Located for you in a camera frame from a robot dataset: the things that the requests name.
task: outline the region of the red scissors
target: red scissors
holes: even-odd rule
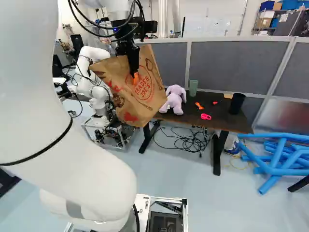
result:
[[[201,114],[201,119],[203,120],[211,120],[211,116],[207,114]]]

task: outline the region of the paper bag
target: paper bag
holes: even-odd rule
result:
[[[127,56],[104,59],[89,67],[113,93],[117,117],[144,127],[167,101],[151,45],[140,48],[139,82],[133,84]]]

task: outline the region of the green cup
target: green cup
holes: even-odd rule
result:
[[[198,80],[190,80],[189,94],[190,97],[195,97],[197,94]]]

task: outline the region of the blue bin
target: blue bin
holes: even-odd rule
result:
[[[308,1],[298,1],[298,2],[297,2],[297,8],[299,8],[299,7],[302,6],[303,4],[304,4],[304,6],[305,6],[306,8],[309,7],[309,2],[308,2]]]
[[[275,1],[264,1],[260,5],[260,11],[263,10],[272,10],[274,7]]]
[[[282,10],[293,10],[298,8],[298,0],[282,0]]]
[[[272,21],[271,21],[270,27],[271,28],[276,28],[278,23],[279,23],[279,19],[278,18],[273,18]]]

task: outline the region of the blue foam tube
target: blue foam tube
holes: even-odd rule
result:
[[[272,156],[259,156],[259,158],[264,162],[265,161],[269,162],[271,161]],[[241,160],[242,161],[252,161],[252,159],[250,159],[248,156],[241,156]]]
[[[309,146],[301,146],[301,145],[296,145],[296,144],[291,144],[291,147],[294,148],[295,150],[309,149]]]
[[[290,155],[290,157],[286,160],[286,162],[282,165],[282,169],[290,168],[292,164],[295,163],[295,161],[300,157],[302,154],[302,151],[296,151],[293,154]],[[280,180],[281,175],[272,175],[259,189],[259,193],[262,195],[267,193],[267,191],[273,187],[278,180]]]
[[[272,147],[269,147],[269,146],[265,146],[265,151],[268,151],[268,152],[271,152],[271,153],[274,153],[275,152],[275,149],[272,148]],[[283,155],[285,156],[289,156],[291,153],[288,153],[288,152],[282,152]],[[309,159],[309,155],[307,154],[302,154],[301,157],[305,158],[305,159]]]
[[[286,154],[286,153],[282,152],[282,157],[283,158],[287,159],[287,158],[289,158],[289,156],[290,156],[290,154]],[[301,165],[303,165],[303,166],[305,166],[305,167],[309,167],[309,160],[306,160],[306,159],[303,159],[303,158],[298,158],[296,160],[296,162],[301,164]]]
[[[277,164],[278,164],[278,162],[279,162],[279,160],[280,160],[281,153],[282,153],[282,151],[283,151],[283,147],[284,147],[285,143],[286,143],[286,138],[281,138],[281,139],[279,140],[277,149],[276,149],[276,151],[275,151],[275,153],[274,153],[274,155],[273,155],[273,157],[272,157],[272,159],[271,159],[271,162],[270,162],[270,164],[269,164],[269,166],[270,166],[271,168],[275,168],[275,167],[277,166]]]
[[[290,166],[290,169],[297,169],[297,168],[304,168],[304,166],[299,163],[294,163]],[[264,173],[265,172],[260,167],[253,168],[253,174],[264,174]]]
[[[259,134],[238,134],[240,139],[243,138],[287,138],[301,141],[308,141],[308,135],[290,134],[290,133],[259,133]]]
[[[257,165],[259,165],[265,173],[271,174],[271,175],[309,175],[309,170],[308,169],[280,169],[280,168],[270,168],[266,163],[261,161],[259,157],[257,157],[250,149],[248,149],[242,142],[239,142],[238,145],[240,148],[249,156],[249,158],[256,162]],[[301,150],[301,151],[296,151],[297,153],[305,153],[309,154],[309,150]]]
[[[266,146],[266,147],[265,147],[265,151],[268,151],[268,152],[274,153],[276,150],[275,150],[275,149],[273,149],[272,147]],[[285,155],[289,156],[291,153],[288,153],[288,152],[282,151],[282,154],[285,154]]]
[[[274,149],[277,148],[277,144],[273,143],[273,142],[266,141],[266,142],[263,143],[263,145],[264,145],[264,147],[268,146],[268,147],[271,147],[271,148],[274,148]],[[292,153],[292,152],[294,152],[294,149],[292,149],[290,147],[284,147],[283,151],[287,152],[287,153]]]

